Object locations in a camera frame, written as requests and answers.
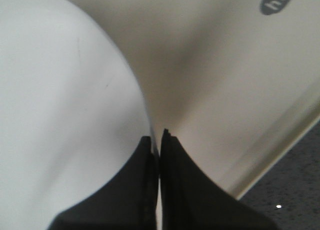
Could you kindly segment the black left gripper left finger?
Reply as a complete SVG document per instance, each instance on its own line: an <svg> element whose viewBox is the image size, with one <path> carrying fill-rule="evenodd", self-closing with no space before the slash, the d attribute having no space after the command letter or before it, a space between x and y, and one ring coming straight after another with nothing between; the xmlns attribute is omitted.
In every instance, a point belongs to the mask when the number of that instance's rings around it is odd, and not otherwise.
<svg viewBox="0 0 320 230"><path fill-rule="evenodd" d="M156 229L158 171L151 146L143 136L107 184L58 214L49 229Z"/></svg>

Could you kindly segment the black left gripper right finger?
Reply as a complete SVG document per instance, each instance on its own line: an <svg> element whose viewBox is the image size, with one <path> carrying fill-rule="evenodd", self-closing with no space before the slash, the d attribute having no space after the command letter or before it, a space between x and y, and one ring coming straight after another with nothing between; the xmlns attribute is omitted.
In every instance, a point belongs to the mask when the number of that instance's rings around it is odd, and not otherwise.
<svg viewBox="0 0 320 230"><path fill-rule="evenodd" d="M161 139L160 184L163 229L277 229L211 181L167 129Z"/></svg>

